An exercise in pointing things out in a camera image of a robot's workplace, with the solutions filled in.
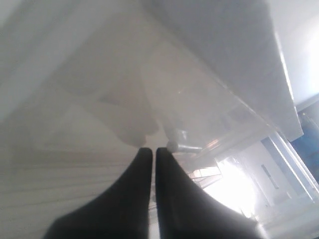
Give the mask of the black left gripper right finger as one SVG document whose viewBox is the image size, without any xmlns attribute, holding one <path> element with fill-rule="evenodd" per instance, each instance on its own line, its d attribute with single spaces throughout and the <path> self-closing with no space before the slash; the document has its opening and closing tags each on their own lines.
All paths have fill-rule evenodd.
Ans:
<svg viewBox="0 0 319 239">
<path fill-rule="evenodd" d="M 210 197 L 164 147 L 156 151 L 156 200 L 162 239 L 266 239 L 252 219 Z"/>
</svg>

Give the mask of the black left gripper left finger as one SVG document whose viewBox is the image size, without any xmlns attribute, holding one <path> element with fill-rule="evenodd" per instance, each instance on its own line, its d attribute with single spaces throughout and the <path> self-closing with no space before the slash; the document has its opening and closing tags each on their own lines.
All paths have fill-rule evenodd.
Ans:
<svg viewBox="0 0 319 239">
<path fill-rule="evenodd" d="M 146 239 L 153 153 L 140 148 L 121 177 L 83 207 L 59 217 L 46 239 Z"/>
</svg>

